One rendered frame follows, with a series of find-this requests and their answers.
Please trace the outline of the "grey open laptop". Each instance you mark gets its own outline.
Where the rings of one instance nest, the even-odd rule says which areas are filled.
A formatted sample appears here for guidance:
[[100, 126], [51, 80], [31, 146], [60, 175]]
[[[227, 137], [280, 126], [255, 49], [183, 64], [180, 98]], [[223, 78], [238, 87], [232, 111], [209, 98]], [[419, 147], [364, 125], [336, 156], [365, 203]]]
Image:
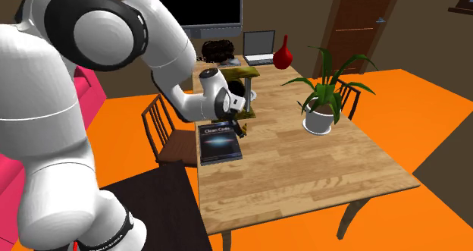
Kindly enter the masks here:
[[274, 30], [243, 33], [243, 58], [249, 66], [273, 64]]

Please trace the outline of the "dark slatted chair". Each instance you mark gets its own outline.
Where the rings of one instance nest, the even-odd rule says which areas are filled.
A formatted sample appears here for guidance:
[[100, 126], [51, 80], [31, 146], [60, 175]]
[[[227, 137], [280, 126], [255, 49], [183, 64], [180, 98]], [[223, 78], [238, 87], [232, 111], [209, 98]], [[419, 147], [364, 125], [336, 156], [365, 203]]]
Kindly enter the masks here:
[[347, 82], [343, 80], [338, 80], [337, 83], [340, 85], [338, 92], [341, 96], [341, 110], [347, 108], [347, 118], [352, 120], [357, 109], [361, 91], [353, 86], [349, 86]]

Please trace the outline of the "dark blue book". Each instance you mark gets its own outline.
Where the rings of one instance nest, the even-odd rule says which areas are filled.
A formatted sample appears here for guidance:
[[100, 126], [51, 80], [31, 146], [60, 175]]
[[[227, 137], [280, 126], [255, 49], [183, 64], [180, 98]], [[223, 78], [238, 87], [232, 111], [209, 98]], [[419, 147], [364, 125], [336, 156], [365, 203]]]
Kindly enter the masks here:
[[200, 165], [213, 165], [243, 158], [237, 135], [227, 122], [199, 125]]

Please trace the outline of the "red long-necked vase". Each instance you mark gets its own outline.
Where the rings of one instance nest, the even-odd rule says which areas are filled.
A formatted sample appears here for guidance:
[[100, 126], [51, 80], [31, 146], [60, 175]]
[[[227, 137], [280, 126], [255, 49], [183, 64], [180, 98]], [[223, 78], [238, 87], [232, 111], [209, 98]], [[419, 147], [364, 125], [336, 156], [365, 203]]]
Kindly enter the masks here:
[[287, 69], [293, 61], [293, 55], [287, 48], [287, 40], [288, 35], [285, 35], [283, 38], [283, 45], [277, 52], [274, 53], [273, 56], [273, 64], [277, 69], [280, 70]]

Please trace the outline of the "brown wooden chair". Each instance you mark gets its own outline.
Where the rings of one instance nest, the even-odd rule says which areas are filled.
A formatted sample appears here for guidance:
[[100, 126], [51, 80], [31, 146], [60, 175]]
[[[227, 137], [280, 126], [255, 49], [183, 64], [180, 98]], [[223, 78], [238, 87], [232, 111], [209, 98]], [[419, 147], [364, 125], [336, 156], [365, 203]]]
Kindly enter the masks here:
[[185, 167], [197, 168], [195, 132], [174, 126], [162, 94], [150, 102], [141, 118], [156, 163], [182, 161]]

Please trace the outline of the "green plant in white pot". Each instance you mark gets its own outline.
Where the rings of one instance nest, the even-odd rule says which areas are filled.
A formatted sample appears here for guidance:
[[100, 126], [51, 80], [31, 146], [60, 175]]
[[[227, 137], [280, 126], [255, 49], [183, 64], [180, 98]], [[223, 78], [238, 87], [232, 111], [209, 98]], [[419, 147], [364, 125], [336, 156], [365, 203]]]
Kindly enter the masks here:
[[321, 82], [313, 84], [307, 78], [297, 77], [287, 81], [284, 85], [296, 82], [309, 85], [312, 92], [307, 96], [302, 104], [298, 102], [301, 107], [301, 114], [305, 114], [302, 125], [309, 133], [314, 135], [325, 135], [331, 131], [332, 124], [337, 124], [339, 122], [341, 111], [352, 90], [356, 93], [356, 99], [353, 106], [356, 106], [357, 100], [359, 99], [359, 88], [370, 92], [371, 94], [375, 94], [371, 88], [363, 83], [347, 83], [340, 80], [341, 74], [354, 61], [368, 61], [375, 68], [377, 67], [366, 55], [355, 54], [346, 60], [340, 69], [333, 71], [331, 53], [322, 47], [317, 47], [317, 49], [322, 56]]

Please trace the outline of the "dark framed window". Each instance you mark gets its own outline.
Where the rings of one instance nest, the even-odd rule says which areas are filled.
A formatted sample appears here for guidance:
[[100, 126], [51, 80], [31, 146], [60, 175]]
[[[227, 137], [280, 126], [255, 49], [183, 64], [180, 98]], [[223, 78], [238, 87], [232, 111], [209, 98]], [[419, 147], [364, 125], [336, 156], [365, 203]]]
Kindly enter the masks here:
[[448, 12], [473, 16], [473, 0], [459, 0], [455, 7], [448, 8]]

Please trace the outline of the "light wooden table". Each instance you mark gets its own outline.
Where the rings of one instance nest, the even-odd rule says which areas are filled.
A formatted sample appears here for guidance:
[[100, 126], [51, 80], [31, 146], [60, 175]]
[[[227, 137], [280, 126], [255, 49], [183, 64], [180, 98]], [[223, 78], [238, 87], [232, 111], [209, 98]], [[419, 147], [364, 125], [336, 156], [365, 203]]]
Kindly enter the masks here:
[[232, 231], [345, 206], [343, 239], [372, 198], [416, 188], [418, 181], [350, 119], [317, 136], [302, 125], [299, 101], [310, 89], [292, 69], [258, 68], [252, 81], [255, 117], [245, 120], [240, 160], [199, 166], [199, 208], [208, 235], [230, 251]]

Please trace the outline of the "olive green stand with post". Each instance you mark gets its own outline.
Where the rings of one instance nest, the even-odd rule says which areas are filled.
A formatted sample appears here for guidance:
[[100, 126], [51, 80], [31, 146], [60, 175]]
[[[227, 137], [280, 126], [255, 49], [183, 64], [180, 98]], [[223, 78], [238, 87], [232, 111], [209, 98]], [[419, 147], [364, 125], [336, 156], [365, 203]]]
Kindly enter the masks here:
[[236, 67], [221, 69], [229, 90], [236, 96], [243, 97], [245, 101], [244, 109], [236, 115], [239, 119], [254, 118], [255, 113], [252, 108], [247, 111], [246, 106], [255, 98], [252, 95], [251, 79], [258, 77], [259, 72], [254, 67]]

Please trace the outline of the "pink sofa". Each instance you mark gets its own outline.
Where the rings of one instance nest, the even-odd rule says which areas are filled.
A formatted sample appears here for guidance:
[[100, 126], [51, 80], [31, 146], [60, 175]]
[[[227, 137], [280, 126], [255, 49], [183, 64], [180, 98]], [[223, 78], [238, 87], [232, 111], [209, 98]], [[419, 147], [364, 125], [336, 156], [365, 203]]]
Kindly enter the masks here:
[[[107, 96], [92, 70], [77, 66], [74, 85], [84, 127], [87, 129]], [[10, 251], [18, 239], [17, 210], [24, 184], [24, 169], [19, 161], [0, 153], [0, 251]]]

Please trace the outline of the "large black screen monitor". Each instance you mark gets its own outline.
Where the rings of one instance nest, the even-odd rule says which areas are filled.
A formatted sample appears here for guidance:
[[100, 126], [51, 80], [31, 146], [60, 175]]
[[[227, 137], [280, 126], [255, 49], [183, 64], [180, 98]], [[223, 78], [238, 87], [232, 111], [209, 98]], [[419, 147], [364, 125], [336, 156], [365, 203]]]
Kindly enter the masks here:
[[193, 39], [236, 37], [243, 30], [243, 0], [160, 0]]

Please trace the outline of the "dark robot stand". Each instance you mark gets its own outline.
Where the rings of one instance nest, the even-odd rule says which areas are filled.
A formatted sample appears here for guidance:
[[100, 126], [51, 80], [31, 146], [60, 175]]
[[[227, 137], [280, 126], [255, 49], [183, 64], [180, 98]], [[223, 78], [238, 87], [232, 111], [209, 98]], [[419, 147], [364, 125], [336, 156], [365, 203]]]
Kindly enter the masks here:
[[142, 251], [212, 251], [181, 161], [104, 187], [146, 225]]

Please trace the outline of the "black curly object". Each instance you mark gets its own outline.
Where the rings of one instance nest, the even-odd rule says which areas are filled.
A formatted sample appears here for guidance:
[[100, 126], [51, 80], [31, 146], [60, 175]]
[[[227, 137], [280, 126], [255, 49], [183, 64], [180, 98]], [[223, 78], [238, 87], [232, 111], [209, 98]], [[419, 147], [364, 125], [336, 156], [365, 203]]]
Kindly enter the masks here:
[[233, 59], [235, 48], [230, 40], [210, 40], [202, 45], [202, 58], [208, 63], [221, 63]]

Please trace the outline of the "brown wooden door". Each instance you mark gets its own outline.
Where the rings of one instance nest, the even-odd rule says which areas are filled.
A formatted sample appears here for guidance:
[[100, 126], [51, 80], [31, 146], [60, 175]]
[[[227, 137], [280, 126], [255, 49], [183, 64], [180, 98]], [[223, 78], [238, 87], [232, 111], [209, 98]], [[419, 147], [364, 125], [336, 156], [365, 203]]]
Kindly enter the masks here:
[[336, 72], [352, 55], [371, 58], [397, 0], [333, 0], [320, 47]]

